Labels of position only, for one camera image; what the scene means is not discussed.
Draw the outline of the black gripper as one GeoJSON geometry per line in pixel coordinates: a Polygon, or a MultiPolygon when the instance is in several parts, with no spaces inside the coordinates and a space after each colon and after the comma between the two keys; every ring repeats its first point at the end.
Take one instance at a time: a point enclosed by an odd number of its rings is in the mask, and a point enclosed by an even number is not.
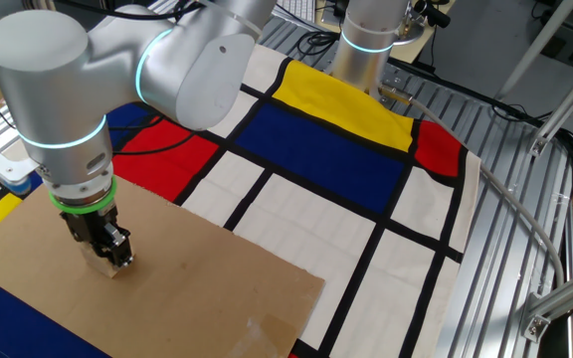
{"type": "Polygon", "coordinates": [[[114,204],[87,214],[60,213],[83,255],[91,253],[89,244],[101,247],[111,264],[122,269],[132,263],[133,253],[130,231],[116,225],[117,215],[114,204]]]}

